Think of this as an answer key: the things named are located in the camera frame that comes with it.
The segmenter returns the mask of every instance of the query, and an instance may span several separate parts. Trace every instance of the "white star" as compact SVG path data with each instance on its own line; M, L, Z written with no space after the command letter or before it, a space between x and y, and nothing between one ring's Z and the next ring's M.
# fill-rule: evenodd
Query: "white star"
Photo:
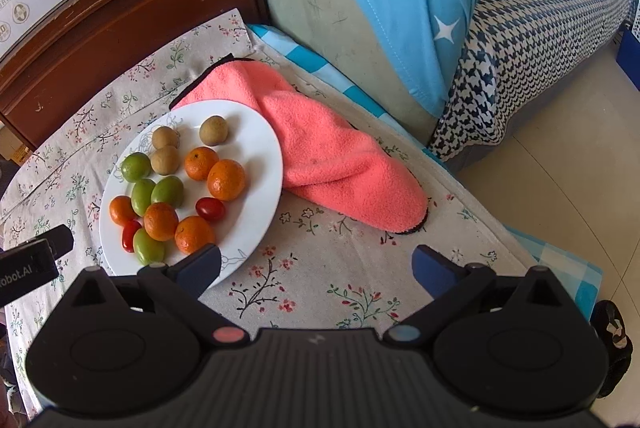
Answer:
M438 34L436 34L436 36L433 39L433 41L439 40L441 38L446 38L451 43L453 43L453 38L451 37L451 33L453 33L453 28L458 25L458 22L460 21L460 18L458 18L451 25L446 25L446 24L443 24L440 21L440 18L438 18L436 15L434 15L433 17L436 19L436 22L438 22L438 27L439 27Z

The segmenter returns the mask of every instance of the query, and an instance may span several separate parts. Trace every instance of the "white plate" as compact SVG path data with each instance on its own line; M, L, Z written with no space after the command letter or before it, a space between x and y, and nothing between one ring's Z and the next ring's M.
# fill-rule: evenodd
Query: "white plate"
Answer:
M262 240L276 211L282 189L282 152L271 125L257 112L226 100L199 101L188 104L157 119L146 127L125 149L102 194L100 204L100 242L104 257L116 275L136 274L142 267L136 255L122 248L122 227L114 224L109 216L109 203L118 195L131 195L133 183L123 179L120 164L132 152L150 154L151 135L162 125L180 134L180 158L197 146L203 146L198 136L200 125L210 116L222 116L229 125L229 137L214 150L220 159L234 159L247 175L247 188L235 201L226 202L226 217L213 225L217 243L222 253L222 270L213 282L215 285L233 273L254 251ZM206 181L194 181L187 177L184 167L175 173L184 183L184 202L176 210L182 220L196 215L195 203L201 197L210 197ZM158 182L162 176L153 174ZM167 264L175 264L184 258L173 241L165 243Z

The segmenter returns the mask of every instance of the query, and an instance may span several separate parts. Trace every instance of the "blue basket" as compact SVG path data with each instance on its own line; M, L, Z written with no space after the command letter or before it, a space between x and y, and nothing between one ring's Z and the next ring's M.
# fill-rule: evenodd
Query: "blue basket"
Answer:
M625 31L622 37L616 61L636 88L640 90L640 42L630 31Z

